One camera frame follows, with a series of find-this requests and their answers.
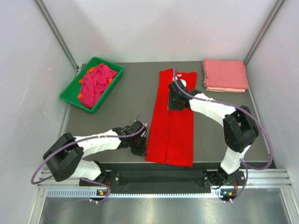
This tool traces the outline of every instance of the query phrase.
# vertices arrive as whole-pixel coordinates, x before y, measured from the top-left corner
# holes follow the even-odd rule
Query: stack of folded towels
[[[205,59],[203,66],[206,90],[245,92],[249,87],[243,61]]]

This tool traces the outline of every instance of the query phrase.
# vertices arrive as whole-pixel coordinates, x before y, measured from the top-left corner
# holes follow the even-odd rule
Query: white wall
[[[74,69],[32,0],[0,3],[0,217],[26,223],[32,173],[57,139]]]
[[[43,0],[78,63],[241,59],[276,0]]]
[[[299,1],[287,0],[247,66],[275,157],[299,198]]]

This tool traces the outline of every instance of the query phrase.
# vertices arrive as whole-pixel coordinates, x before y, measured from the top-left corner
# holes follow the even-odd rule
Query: folded red cloth
[[[203,62],[206,87],[248,89],[246,68],[243,61],[219,61],[205,59]]]
[[[196,72],[178,72],[186,81],[187,89],[196,85]],[[160,72],[159,87],[150,126],[146,161],[176,166],[193,165],[193,112],[168,110],[169,88],[173,69]]]
[[[87,108],[93,108],[109,86],[109,79],[114,78],[117,72],[107,65],[100,64],[93,71],[84,75],[80,90],[79,101]]]

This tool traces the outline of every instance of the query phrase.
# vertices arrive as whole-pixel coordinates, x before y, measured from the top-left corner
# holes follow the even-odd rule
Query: pink towel
[[[109,86],[109,79],[114,78],[117,72],[111,70],[107,65],[100,64],[94,71],[83,77],[79,99],[83,106],[93,108],[106,88]]]
[[[207,89],[244,91],[249,87],[243,61],[218,61],[205,59],[203,66],[205,71],[204,84]]]

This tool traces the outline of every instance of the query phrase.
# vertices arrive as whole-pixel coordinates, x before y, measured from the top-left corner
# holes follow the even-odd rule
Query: green plastic bin
[[[79,80],[83,78],[83,76],[87,73],[87,71],[92,68],[96,67],[99,64],[104,63],[109,68],[111,68],[114,71],[117,71],[117,75],[112,81],[112,83],[108,86],[108,88],[105,90],[103,95],[99,98],[98,102],[93,106],[92,109],[84,107],[79,99],[78,94],[80,93],[80,89],[82,84],[79,83]],[[112,62],[108,62],[104,59],[93,57],[88,64],[80,71],[80,73],[74,78],[74,80],[65,88],[65,90],[60,94],[60,98],[69,102],[70,104],[80,107],[83,110],[86,110],[90,113],[95,114],[96,111],[99,109],[99,107],[102,105],[102,103],[105,101],[111,90],[115,87],[115,85],[118,83],[120,78],[123,75],[123,67],[118,64],[114,64]]]

